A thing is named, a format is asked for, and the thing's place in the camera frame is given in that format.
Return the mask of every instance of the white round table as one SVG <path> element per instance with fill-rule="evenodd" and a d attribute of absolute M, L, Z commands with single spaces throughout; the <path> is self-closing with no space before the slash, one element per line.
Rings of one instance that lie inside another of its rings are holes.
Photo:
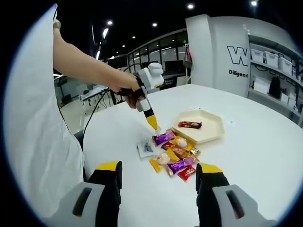
<path fill-rule="evenodd" d="M 201 108 L 222 117 L 225 136 L 197 145 L 200 162 L 223 170 L 257 203 L 267 219 L 279 220 L 300 192 L 303 176 L 303 130 L 278 112 L 249 99 L 197 85 L 150 94 L 158 124 L 170 128 L 182 111 Z M 197 226 L 196 176 L 184 182 L 156 173 L 136 144 L 154 130 L 144 114 L 118 104 L 95 113 L 84 138 L 85 169 L 99 163 L 123 162 L 119 227 Z"/>

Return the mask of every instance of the storage shelf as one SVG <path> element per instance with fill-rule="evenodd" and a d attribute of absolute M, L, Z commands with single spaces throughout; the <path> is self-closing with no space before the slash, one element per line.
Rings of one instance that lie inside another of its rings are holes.
<path fill-rule="evenodd" d="M 261 62 L 258 62 L 258 61 L 254 61 L 254 60 L 250 60 L 250 63 L 254 64 L 254 65 L 259 65 L 259 66 L 262 66 L 264 68 L 267 68 L 267 69 L 270 69 L 270 70 L 273 70 L 283 76 L 286 76 L 287 78 L 289 78 L 290 80 L 294 81 L 295 83 L 299 84 L 301 87 L 303 87 L 303 82 L 299 81 L 298 79 L 292 77 L 291 75 L 288 75 L 287 73 L 285 73 L 284 71 L 274 67 L 274 66 L 271 66 L 271 65 L 267 65 L 265 63 L 261 63 Z"/>
<path fill-rule="evenodd" d="M 248 34 L 248 38 L 249 38 L 250 43 L 259 44 L 259 45 L 274 49 L 291 58 L 302 59 L 302 55 L 299 52 L 297 52 L 296 50 L 290 49 L 282 44 L 269 40 L 265 37 L 262 37 L 259 35 L 254 35 L 254 34 Z"/>
<path fill-rule="evenodd" d="M 266 98 L 266 99 L 268 99 L 268 100 L 271 100 L 272 102 L 274 102 L 274 103 L 276 103 L 276 104 L 278 104 L 278 105 L 280 105 L 280 106 L 286 108 L 287 110 L 293 112 L 293 113 L 294 113 L 295 115 L 297 115 L 298 117 L 301 116 L 299 112 L 297 112 L 296 110 L 294 110 L 294 109 L 293 109 L 292 107 L 290 107 L 288 104 L 283 103 L 283 102 L 281 102 L 279 99 L 276 99 L 276 98 L 274 98 L 274 97 L 272 97 L 272 96 L 270 96 L 270 95 L 268 95 L 268 94 L 264 94 L 264 93 L 255 91 L 255 90 L 252 89 L 252 88 L 249 88 L 248 92 L 249 92 L 249 93 L 256 94 L 256 95 L 261 96 L 261 97 L 264 97 L 264 98 Z"/>

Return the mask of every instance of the hexagonal tray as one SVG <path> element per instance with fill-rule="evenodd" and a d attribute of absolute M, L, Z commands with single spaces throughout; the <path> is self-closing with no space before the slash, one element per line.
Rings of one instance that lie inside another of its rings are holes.
<path fill-rule="evenodd" d="M 202 122 L 202 127 L 200 129 L 179 127 L 178 123 L 182 121 Z M 204 110 L 181 112 L 177 117 L 176 122 L 173 124 L 172 129 L 180 134 L 180 136 L 191 140 L 195 144 L 215 140 L 224 135 L 221 117 Z"/>

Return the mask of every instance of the black ceiling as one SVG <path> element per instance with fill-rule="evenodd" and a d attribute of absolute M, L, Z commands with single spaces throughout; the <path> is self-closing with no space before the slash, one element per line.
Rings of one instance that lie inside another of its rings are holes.
<path fill-rule="evenodd" d="M 193 3 L 195 8 L 188 10 L 188 3 Z M 89 44 L 90 25 L 93 24 L 97 44 L 101 40 L 103 29 L 109 27 L 107 43 L 102 47 L 102 58 L 116 56 L 117 51 L 119 54 L 128 53 L 151 39 L 185 28 L 185 18 L 200 14 L 261 19 L 284 28 L 299 44 L 302 43 L 300 30 L 296 27 L 299 26 L 301 13 L 291 1 L 259 0 L 258 7 L 254 9 L 250 6 L 250 0 L 58 2 L 58 19 L 62 23 L 63 38 L 88 54 L 95 53 L 97 48 Z M 114 22 L 112 26 L 106 24 L 109 19 Z M 156 28 L 152 27 L 153 22 L 158 23 Z"/>

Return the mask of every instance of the snack pile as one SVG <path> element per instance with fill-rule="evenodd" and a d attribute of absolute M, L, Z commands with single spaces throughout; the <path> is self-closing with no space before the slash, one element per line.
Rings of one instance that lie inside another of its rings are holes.
<path fill-rule="evenodd" d="M 165 168 L 171 177 L 178 175 L 187 181 L 196 172 L 192 165 L 199 162 L 197 156 L 201 152 L 192 143 L 176 135 L 172 130 L 153 136 L 152 140 L 156 147 L 163 148 L 163 153 L 149 160 L 157 173 Z"/>

